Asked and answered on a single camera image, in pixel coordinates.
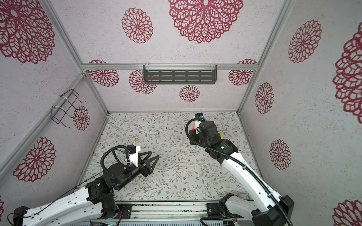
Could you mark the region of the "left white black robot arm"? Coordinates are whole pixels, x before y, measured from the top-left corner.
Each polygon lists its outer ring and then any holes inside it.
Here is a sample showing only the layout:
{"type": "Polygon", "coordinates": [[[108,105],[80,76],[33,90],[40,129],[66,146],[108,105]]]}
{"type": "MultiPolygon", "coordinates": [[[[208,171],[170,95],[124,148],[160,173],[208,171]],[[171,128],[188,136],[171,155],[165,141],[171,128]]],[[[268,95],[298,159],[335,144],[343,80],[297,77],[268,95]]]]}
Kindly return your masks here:
{"type": "Polygon", "coordinates": [[[115,191],[120,191],[139,175],[151,175],[158,160],[159,156],[152,156],[149,151],[137,155],[137,165],[124,168],[115,163],[104,169],[102,176],[76,191],[69,191],[63,198],[40,207],[16,208],[9,223],[13,226],[69,226],[84,220],[113,218],[119,213],[115,191]]]}

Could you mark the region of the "dark grey wall shelf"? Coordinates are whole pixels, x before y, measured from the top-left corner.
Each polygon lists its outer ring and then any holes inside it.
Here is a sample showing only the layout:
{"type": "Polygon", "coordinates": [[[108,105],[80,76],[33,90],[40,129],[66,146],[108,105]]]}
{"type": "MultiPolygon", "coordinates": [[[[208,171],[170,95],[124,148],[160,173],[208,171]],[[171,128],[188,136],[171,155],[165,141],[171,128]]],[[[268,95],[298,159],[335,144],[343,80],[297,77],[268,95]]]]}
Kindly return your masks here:
{"type": "Polygon", "coordinates": [[[157,67],[144,65],[143,80],[147,85],[212,85],[217,81],[217,66],[157,67]]]}

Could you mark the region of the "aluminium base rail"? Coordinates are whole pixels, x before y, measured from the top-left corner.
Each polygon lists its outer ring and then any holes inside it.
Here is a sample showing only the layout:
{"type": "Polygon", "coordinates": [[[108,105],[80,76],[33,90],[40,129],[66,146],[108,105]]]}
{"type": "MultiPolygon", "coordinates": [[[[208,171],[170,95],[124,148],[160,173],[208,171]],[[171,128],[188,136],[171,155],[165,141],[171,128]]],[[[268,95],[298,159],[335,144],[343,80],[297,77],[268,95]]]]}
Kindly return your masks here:
{"type": "Polygon", "coordinates": [[[198,221],[210,212],[207,205],[218,204],[218,201],[136,201],[116,202],[120,207],[130,205],[129,209],[122,209],[125,219],[131,221],[198,221]]]}

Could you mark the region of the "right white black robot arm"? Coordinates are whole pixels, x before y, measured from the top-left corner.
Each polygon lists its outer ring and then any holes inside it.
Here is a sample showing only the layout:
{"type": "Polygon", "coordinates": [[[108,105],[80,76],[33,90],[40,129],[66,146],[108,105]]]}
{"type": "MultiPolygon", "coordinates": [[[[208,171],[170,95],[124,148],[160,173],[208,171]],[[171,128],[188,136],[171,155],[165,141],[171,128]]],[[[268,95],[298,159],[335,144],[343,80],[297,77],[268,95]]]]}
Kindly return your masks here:
{"type": "Polygon", "coordinates": [[[185,125],[190,144],[200,146],[226,168],[246,189],[252,200],[227,195],[221,206],[227,211],[225,218],[241,217],[255,226],[291,226],[294,201],[281,196],[271,188],[246,162],[238,148],[221,137],[213,121],[194,118],[185,125]]]}

